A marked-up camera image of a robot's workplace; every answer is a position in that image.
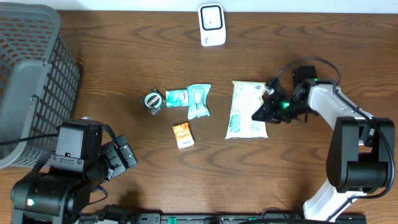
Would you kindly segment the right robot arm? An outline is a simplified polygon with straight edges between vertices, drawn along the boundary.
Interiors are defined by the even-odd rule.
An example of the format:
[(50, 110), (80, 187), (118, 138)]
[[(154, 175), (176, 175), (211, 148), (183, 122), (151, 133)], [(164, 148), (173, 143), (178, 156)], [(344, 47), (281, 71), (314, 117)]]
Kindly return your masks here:
[(294, 91), (287, 97), (278, 78), (267, 86), (268, 99), (252, 115), (265, 123), (290, 123), (302, 114), (321, 116), (333, 130), (326, 159), (327, 179), (303, 203), (306, 220), (335, 222), (358, 199), (380, 198), (394, 183), (395, 126), (349, 100), (337, 82), (320, 80), (313, 65), (292, 72)]

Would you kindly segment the teal white snack packet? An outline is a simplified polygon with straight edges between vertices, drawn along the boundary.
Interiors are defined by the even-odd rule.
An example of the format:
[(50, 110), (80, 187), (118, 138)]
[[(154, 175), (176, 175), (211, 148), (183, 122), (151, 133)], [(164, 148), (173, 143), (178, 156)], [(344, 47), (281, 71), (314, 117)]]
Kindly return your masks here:
[(187, 87), (188, 91), (188, 119), (210, 116), (206, 99), (211, 84), (194, 84)]

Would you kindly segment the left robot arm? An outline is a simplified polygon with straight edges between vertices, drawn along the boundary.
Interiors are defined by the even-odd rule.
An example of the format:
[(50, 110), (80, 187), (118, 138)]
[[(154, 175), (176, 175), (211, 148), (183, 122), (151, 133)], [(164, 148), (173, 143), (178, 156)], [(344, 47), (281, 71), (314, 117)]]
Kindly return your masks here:
[(12, 223), (75, 223), (105, 182), (137, 165), (125, 136), (99, 121), (68, 119), (55, 152), (41, 157), (11, 191)]

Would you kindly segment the white yellow chip bag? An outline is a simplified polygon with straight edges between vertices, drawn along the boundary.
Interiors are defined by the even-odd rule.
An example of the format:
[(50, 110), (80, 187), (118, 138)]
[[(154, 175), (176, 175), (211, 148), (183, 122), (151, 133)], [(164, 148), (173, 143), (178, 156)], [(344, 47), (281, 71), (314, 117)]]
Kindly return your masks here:
[(252, 115), (263, 105), (264, 82), (232, 81), (233, 96), (225, 139), (267, 139), (266, 124)]

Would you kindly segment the white barcode scanner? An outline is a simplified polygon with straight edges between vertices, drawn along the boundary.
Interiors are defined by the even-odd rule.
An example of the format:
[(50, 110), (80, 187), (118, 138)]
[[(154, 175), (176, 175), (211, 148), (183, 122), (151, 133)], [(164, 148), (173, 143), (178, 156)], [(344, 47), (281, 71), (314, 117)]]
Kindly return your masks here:
[(198, 8), (198, 20), (202, 46), (219, 46), (226, 42), (226, 26), (222, 5), (218, 3), (202, 4)]

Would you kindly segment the orange snack packet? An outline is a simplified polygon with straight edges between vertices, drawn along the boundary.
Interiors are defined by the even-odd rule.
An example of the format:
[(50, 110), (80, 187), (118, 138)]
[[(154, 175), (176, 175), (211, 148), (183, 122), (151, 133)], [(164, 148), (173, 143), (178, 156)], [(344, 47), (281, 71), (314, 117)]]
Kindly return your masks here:
[(194, 145), (195, 141), (188, 123), (178, 124), (174, 126), (173, 131), (176, 138), (177, 147), (179, 149)]

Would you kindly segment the dark grey plastic basket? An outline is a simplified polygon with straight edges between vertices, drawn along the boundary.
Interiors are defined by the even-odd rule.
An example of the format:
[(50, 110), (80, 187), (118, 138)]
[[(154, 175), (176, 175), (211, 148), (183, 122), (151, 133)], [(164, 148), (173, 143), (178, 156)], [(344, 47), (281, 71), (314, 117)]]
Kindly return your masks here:
[(57, 146), (81, 85), (56, 10), (1, 3), (1, 168), (32, 167)]

